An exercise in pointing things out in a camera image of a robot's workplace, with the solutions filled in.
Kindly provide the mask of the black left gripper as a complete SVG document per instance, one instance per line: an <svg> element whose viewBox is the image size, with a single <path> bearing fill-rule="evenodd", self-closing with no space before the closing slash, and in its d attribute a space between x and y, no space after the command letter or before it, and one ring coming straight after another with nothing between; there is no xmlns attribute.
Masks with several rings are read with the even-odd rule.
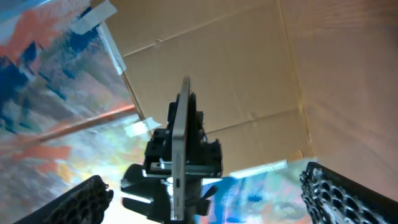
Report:
<svg viewBox="0 0 398 224"><path fill-rule="evenodd" d="M156 129L147 143L144 170L148 176L170 177L172 171L172 135L185 134L185 174L201 178L220 178L223 173L222 151L219 141L208 142L203 129L204 113L197 110L196 94L187 101L184 123L175 124L178 102L169 104L167 129Z"/></svg>

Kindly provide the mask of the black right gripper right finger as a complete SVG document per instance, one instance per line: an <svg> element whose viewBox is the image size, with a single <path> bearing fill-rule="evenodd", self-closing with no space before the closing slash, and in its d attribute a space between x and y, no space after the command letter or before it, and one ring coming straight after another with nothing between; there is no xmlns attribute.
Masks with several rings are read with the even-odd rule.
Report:
<svg viewBox="0 0 398 224"><path fill-rule="evenodd" d="M313 223L397 224L397 202L317 162L300 174L302 194Z"/></svg>

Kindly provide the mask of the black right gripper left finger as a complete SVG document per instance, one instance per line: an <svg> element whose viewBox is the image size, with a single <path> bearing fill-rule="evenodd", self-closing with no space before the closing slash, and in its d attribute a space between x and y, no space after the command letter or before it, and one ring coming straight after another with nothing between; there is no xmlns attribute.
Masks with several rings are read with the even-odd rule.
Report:
<svg viewBox="0 0 398 224"><path fill-rule="evenodd" d="M114 191L94 175L15 224L101 224Z"/></svg>

